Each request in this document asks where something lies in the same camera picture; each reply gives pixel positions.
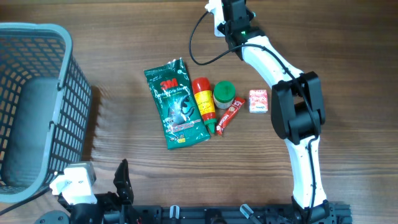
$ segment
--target basket bottom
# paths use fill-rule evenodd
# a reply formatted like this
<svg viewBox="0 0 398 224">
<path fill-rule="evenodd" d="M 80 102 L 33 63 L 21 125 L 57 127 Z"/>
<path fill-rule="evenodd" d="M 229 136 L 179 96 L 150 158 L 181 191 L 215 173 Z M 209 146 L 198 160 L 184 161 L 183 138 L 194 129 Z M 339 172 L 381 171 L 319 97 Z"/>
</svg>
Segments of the basket bottom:
<svg viewBox="0 0 398 224">
<path fill-rule="evenodd" d="M 9 186 L 29 187 L 39 175 L 57 83 L 58 78 L 34 78 L 22 87 L 1 169 L 1 177 Z"/>
</svg>

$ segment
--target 3m logo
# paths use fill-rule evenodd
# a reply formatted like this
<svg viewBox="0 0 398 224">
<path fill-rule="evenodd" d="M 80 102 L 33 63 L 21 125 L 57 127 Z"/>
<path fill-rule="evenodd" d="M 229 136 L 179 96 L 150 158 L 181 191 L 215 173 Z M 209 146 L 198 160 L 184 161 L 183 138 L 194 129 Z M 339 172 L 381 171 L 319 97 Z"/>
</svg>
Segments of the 3m logo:
<svg viewBox="0 0 398 224">
<path fill-rule="evenodd" d="M 162 86 L 162 90 L 166 90 L 178 86 L 178 83 L 177 79 L 173 78 L 172 80 L 162 81 L 160 85 Z"/>
</svg>

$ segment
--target green package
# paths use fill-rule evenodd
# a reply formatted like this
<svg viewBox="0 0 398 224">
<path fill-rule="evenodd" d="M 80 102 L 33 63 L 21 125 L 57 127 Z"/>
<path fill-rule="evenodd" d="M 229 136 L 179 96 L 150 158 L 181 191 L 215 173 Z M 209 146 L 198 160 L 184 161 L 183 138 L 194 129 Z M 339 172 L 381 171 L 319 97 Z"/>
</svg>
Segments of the green package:
<svg viewBox="0 0 398 224">
<path fill-rule="evenodd" d="M 201 119 L 182 59 L 144 73 L 162 120 L 167 149 L 208 140 L 210 135 Z"/>
</svg>

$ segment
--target green jar lid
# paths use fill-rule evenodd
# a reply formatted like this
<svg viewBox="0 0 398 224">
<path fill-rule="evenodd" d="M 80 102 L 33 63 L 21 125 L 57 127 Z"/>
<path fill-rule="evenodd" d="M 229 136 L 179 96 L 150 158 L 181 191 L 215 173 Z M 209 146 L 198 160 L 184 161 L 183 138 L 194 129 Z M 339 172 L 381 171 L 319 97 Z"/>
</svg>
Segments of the green jar lid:
<svg viewBox="0 0 398 224">
<path fill-rule="evenodd" d="M 214 87 L 214 98 L 220 103 L 228 103 L 235 98 L 235 86 L 229 81 L 221 81 Z"/>
</svg>

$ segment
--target green nozzle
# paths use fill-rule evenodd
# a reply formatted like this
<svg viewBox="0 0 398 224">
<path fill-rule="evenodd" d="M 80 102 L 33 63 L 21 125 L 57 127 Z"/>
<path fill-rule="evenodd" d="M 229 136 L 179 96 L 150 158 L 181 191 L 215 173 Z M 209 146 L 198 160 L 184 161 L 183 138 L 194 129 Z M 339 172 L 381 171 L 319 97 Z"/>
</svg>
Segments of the green nozzle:
<svg viewBox="0 0 398 224">
<path fill-rule="evenodd" d="M 211 134 L 216 133 L 216 123 L 217 123 L 216 119 L 209 119 L 205 121 L 205 125 L 207 126 Z"/>
</svg>

